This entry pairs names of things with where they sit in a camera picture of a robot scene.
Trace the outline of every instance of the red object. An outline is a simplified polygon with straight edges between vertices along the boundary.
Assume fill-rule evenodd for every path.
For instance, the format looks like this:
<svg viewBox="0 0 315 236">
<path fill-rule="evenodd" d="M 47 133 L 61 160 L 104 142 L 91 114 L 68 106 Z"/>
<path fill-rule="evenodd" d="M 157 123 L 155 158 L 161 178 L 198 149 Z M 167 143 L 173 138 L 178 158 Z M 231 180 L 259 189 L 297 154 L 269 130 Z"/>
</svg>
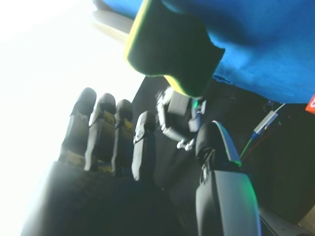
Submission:
<svg viewBox="0 0 315 236">
<path fill-rule="evenodd" d="M 315 115 L 315 95 L 312 97 L 305 110 Z"/>
</svg>

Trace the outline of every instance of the gray mechanical device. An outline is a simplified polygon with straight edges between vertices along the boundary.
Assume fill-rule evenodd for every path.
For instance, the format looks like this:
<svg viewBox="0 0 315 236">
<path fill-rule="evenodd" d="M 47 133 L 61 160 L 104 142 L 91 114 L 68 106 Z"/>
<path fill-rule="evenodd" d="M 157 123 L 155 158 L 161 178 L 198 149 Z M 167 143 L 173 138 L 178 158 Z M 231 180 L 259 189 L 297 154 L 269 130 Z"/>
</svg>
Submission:
<svg viewBox="0 0 315 236">
<path fill-rule="evenodd" d="M 196 157 L 202 164 L 196 191 L 199 236 L 260 236 L 258 205 L 252 184 L 236 148 L 218 122 L 204 124 L 196 138 Z"/>
<path fill-rule="evenodd" d="M 206 101 L 182 95 L 172 87 L 157 96 L 157 115 L 161 130 L 165 136 L 178 142 L 178 149 L 192 149 L 205 105 Z"/>
</svg>

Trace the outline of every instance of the green wire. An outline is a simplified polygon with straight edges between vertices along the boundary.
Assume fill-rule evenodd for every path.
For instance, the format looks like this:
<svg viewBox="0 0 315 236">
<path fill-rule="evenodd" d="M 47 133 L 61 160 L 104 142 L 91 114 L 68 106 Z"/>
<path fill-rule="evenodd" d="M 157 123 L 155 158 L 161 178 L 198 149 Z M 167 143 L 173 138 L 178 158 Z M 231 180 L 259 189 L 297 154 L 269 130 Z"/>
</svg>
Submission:
<svg viewBox="0 0 315 236">
<path fill-rule="evenodd" d="M 240 155 L 240 159 L 242 159 L 247 151 L 247 149 L 249 148 L 250 144 L 252 143 L 252 138 L 247 142 L 245 148 L 242 151 L 242 154 Z"/>
</svg>

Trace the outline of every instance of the white surface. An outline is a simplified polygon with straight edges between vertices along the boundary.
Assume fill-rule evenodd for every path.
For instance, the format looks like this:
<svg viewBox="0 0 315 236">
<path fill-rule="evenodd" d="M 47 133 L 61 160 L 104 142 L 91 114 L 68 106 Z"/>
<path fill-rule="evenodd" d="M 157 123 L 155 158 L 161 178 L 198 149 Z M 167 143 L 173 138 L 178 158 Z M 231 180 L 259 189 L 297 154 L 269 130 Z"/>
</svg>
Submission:
<svg viewBox="0 0 315 236">
<path fill-rule="evenodd" d="M 81 90 L 132 101 L 142 83 L 144 76 L 125 63 L 121 43 L 86 21 L 93 10 L 82 0 L 0 3 L 0 235 L 19 235 L 34 187 L 59 156 Z"/>
</svg>

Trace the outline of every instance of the blue cloth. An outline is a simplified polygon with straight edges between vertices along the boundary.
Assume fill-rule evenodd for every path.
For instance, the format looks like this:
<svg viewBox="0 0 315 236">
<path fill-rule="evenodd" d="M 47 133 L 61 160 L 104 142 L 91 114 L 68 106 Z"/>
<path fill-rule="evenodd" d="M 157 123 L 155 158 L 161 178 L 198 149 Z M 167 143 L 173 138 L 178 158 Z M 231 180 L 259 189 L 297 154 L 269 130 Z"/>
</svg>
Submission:
<svg viewBox="0 0 315 236">
<path fill-rule="evenodd" d="M 308 103 L 315 94 L 314 0 L 162 1 L 199 16 L 211 41 L 225 48 L 214 79 L 281 103 Z M 141 3 L 119 2 L 131 18 Z"/>
</svg>

